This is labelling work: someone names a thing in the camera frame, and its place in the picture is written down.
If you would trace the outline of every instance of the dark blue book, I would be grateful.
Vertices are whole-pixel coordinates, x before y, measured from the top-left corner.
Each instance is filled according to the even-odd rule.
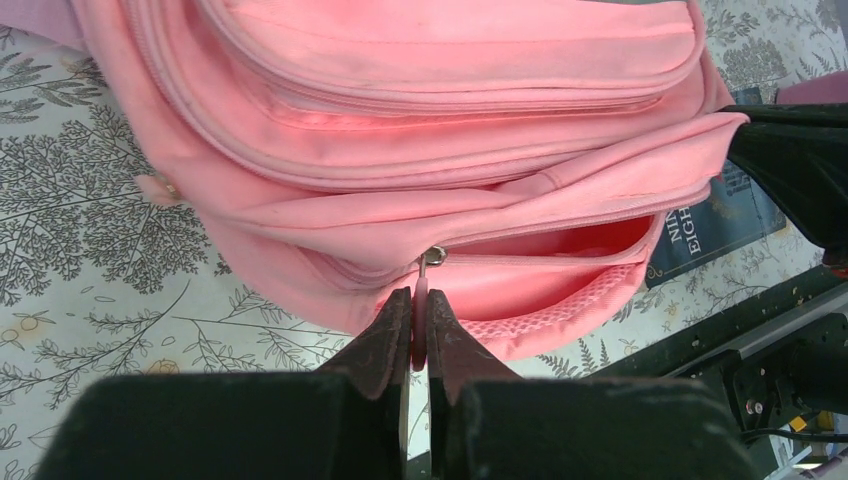
[[[737,104],[760,104],[758,87],[734,92]],[[725,163],[702,203],[674,210],[648,265],[648,288],[786,227],[786,217],[751,178]]]

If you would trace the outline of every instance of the white tablecloth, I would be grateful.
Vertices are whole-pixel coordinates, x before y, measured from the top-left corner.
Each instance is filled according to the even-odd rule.
[[[705,14],[731,89],[759,85],[771,98],[777,86],[846,68],[832,0],[707,0]],[[350,340],[243,286],[190,209],[145,203],[131,182],[144,157],[95,65],[46,46],[0,29],[0,467],[12,480],[29,478],[98,377],[308,370]],[[579,342],[511,366],[585,375],[820,255],[793,229],[778,232],[639,294]],[[410,455],[427,448],[424,378],[413,377]]]

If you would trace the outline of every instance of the wire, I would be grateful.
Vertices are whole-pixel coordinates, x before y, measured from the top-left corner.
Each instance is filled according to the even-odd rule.
[[[777,428],[760,428],[757,430],[750,430],[748,432],[742,432],[742,442],[750,443],[752,440],[757,437],[764,437],[767,435],[774,435],[776,437],[788,438],[790,440],[798,440],[802,442],[823,442],[823,443],[848,443],[848,434],[838,434],[838,433],[803,433],[803,432],[789,432],[786,430],[780,430]]]

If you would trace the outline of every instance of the pink bag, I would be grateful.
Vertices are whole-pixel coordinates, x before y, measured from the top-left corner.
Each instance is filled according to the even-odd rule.
[[[358,333],[438,245],[430,284],[501,359],[620,308],[747,121],[710,113],[696,2],[644,3],[74,0],[167,179],[140,184],[247,283]]]

